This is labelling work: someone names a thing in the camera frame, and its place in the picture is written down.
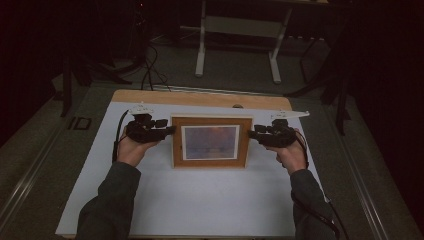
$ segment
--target finger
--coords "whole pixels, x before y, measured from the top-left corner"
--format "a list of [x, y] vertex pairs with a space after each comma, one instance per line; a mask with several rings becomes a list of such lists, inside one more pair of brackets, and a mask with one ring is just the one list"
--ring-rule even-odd
[[122, 139], [123, 137], [125, 137], [125, 136], [127, 136], [127, 126], [125, 126], [125, 127], [124, 127], [124, 131], [122, 131], [121, 139]]
[[277, 162], [279, 162], [279, 163], [282, 163], [281, 158], [280, 158], [280, 156], [278, 156], [278, 154], [275, 156], [275, 160], [277, 160]]

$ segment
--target framed picture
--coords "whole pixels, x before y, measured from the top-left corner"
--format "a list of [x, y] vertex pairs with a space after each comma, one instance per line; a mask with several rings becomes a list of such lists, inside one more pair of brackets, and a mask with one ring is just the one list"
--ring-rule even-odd
[[172, 114], [174, 168], [244, 168], [250, 115]]

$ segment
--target table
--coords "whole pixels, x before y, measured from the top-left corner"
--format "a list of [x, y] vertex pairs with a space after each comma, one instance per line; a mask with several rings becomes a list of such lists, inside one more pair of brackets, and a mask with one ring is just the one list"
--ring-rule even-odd
[[273, 81], [276, 84], [281, 83], [280, 71], [277, 64], [277, 56], [284, 39], [287, 25], [289, 23], [293, 8], [302, 5], [316, 5], [323, 7], [340, 7], [340, 4], [330, 4], [327, 0], [269, 0], [264, 4], [283, 4], [287, 6], [282, 22], [259, 21], [251, 19], [240, 19], [230, 17], [211, 16], [206, 13], [206, 0], [202, 0], [201, 21], [200, 21], [200, 46], [197, 55], [196, 71], [197, 77], [203, 76], [205, 62], [205, 34], [206, 32], [218, 32], [228, 34], [239, 34], [247, 36], [258, 36], [275, 38], [276, 43], [272, 51], [269, 52], [269, 61]]
[[[282, 97], [118, 90], [110, 103], [86, 163], [63, 212], [56, 234], [76, 233], [78, 213], [96, 195], [111, 162], [111, 143], [121, 114], [143, 101], [154, 119], [169, 112], [250, 113], [269, 124], [270, 113], [291, 110]], [[244, 108], [232, 108], [235, 104]], [[292, 127], [302, 130], [299, 119]], [[135, 199], [132, 237], [293, 236], [290, 180], [256, 141], [250, 141], [245, 169], [173, 169], [170, 137], [150, 149], [138, 166], [142, 179]], [[319, 180], [308, 152], [310, 170]]]

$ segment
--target wooden picture frame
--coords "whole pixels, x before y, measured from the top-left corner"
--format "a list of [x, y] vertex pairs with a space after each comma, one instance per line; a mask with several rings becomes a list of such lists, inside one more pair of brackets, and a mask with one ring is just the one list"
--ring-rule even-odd
[[253, 116], [171, 114], [174, 168], [245, 168]]

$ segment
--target desk leg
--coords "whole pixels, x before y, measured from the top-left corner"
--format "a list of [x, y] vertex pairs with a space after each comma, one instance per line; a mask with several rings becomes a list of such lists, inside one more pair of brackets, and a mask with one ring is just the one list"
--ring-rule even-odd
[[200, 47], [197, 54], [196, 77], [203, 76], [203, 66], [205, 64], [205, 18], [206, 18], [206, 0], [202, 1], [202, 18], [200, 20]]
[[289, 22], [292, 10], [293, 10], [292, 8], [287, 9], [284, 22], [281, 25], [281, 29], [277, 37], [277, 43], [275, 45], [274, 51], [269, 53], [269, 63], [271, 64], [272, 79], [274, 80], [274, 83], [276, 84], [281, 83], [280, 71], [278, 70], [278, 64], [277, 64], [278, 51], [280, 50], [281, 43], [283, 42], [284, 34], [286, 32], [287, 24]]

